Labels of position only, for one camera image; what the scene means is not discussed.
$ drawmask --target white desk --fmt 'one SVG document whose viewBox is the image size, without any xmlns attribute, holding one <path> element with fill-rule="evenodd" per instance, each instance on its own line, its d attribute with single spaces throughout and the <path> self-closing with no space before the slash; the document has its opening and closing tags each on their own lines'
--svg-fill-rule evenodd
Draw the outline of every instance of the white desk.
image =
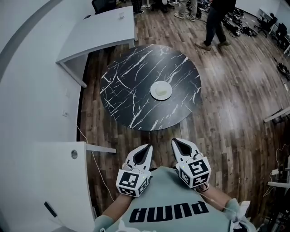
<svg viewBox="0 0 290 232">
<path fill-rule="evenodd" d="M 290 34 L 287 34 L 287 36 L 285 36 L 285 39 L 288 41 L 289 46 L 288 46 L 288 48 L 286 48 L 286 50 L 284 51 L 284 54 L 286 54 L 286 52 L 288 52 L 289 49 L 290 49 Z"/>
<path fill-rule="evenodd" d="M 35 149 L 39 153 L 41 199 L 43 203 L 47 201 L 58 215 L 54 218 L 47 211 L 48 219 L 77 232 L 92 232 L 95 217 L 87 176 L 87 157 L 92 154 L 87 151 L 116 153 L 116 149 L 85 142 L 38 143 Z"/>
<path fill-rule="evenodd" d="M 123 19 L 120 19 L 120 13 L 124 13 Z M 67 61 L 120 44 L 129 44 L 131 48 L 134 47 L 134 39 L 135 24 L 132 6 L 92 15 L 73 27 L 56 63 L 61 65 L 81 86 L 87 87 L 82 81 L 82 76 L 77 74 L 73 67 L 74 62 Z"/>
<path fill-rule="evenodd" d="M 260 8 L 259 11 L 262 13 L 262 17 L 264 17 L 265 19 L 268 18 L 268 20 L 270 21 L 272 18 L 272 16 L 264 9 Z M 271 27 L 271 30 L 269 32 L 269 34 L 271 34 L 273 28 L 274 28 L 275 24 Z"/>
<path fill-rule="evenodd" d="M 273 116 L 270 116 L 270 117 L 264 119 L 264 123 L 269 122 L 269 121 L 271 121 L 274 118 L 277 118 L 279 116 L 285 117 L 286 115 L 289 115 L 289 114 L 290 114 L 290 107 L 287 107 L 286 109 L 274 114 Z"/>
</svg>

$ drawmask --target sneaker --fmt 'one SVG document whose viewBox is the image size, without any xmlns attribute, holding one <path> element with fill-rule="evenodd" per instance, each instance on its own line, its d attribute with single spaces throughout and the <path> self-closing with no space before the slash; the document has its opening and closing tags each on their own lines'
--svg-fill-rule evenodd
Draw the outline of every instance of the sneaker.
<svg viewBox="0 0 290 232">
<path fill-rule="evenodd" d="M 199 43 L 194 43 L 195 44 L 195 46 L 197 46 L 197 47 L 199 47 L 199 48 L 202 48 L 202 49 L 204 49 L 204 50 L 207 50 L 207 51 L 210 51 L 210 46 L 206 46 L 205 44 L 204 44 L 204 42 L 199 42 Z"/>
<path fill-rule="evenodd" d="M 143 10 L 140 10 L 139 12 L 135 12 L 136 15 L 140 15 L 140 14 L 142 14 L 142 13 L 144 13 Z"/>
<path fill-rule="evenodd" d="M 174 16 L 180 19 L 184 19 L 184 16 L 181 16 L 179 13 L 174 13 Z"/>
<path fill-rule="evenodd" d="M 229 45 L 231 45 L 230 42 L 228 42 L 228 41 L 223 41 L 223 42 L 221 42 L 221 43 L 218 44 L 218 47 L 220 48 L 220 47 L 222 47 L 222 46 L 229 46 Z"/>
<path fill-rule="evenodd" d="M 190 21 L 193 21 L 193 22 L 195 21 L 195 19 L 191 17 L 190 15 L 187 15 L 186 18 L 189 19 Z"/>
</svg>

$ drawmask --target dark pants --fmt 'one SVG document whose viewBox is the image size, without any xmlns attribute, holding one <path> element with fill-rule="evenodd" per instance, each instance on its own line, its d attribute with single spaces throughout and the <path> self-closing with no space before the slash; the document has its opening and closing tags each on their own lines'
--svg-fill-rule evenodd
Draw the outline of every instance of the dark pants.
<svg viewBox="0 0 290 232">
<path fill-rule="evenodd" d="M 217 34 L 218 40 L 220 42 L 227 40 L 222 29 L 222 19 L 225 15 L 226 13 L 218 12 L 213 7 L 210 8 L 207 19 L 207 38 L 204 41 L 206 46 L 209 46 L 212 43 L 215 33 Z"/>
<path fill-rule="evenodd" d="M 141 12 L 142 0 L 131 0 L 131 1 L 132 1 L 134 13 Z"/>
</svg>

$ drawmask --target round hole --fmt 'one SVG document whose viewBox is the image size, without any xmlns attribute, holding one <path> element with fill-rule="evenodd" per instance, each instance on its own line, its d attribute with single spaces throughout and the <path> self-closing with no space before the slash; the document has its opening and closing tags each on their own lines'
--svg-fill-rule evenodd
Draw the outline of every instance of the round hole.
<svg viewBox="0 0 290 232">
<path fill-rule="evenodd" d="M 75 160 L 77 158 L 77 151 L 76 150 L 72 150 L 71 152 L 71 157 Z"/>
</svg>

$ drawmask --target white plate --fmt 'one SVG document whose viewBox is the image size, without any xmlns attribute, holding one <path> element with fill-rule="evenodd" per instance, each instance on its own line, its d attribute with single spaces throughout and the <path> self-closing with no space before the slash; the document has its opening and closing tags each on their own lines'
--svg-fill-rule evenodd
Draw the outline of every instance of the white plate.
<svg viewBox="0 0 290 232">
<path fill-rule="evenodd" d="M 172 87 L 165 81 L 155 82 L 153 85 L 151 85 L 150 93 L 155 99 L 164 101 L 171 96 Z"/>
</svg>

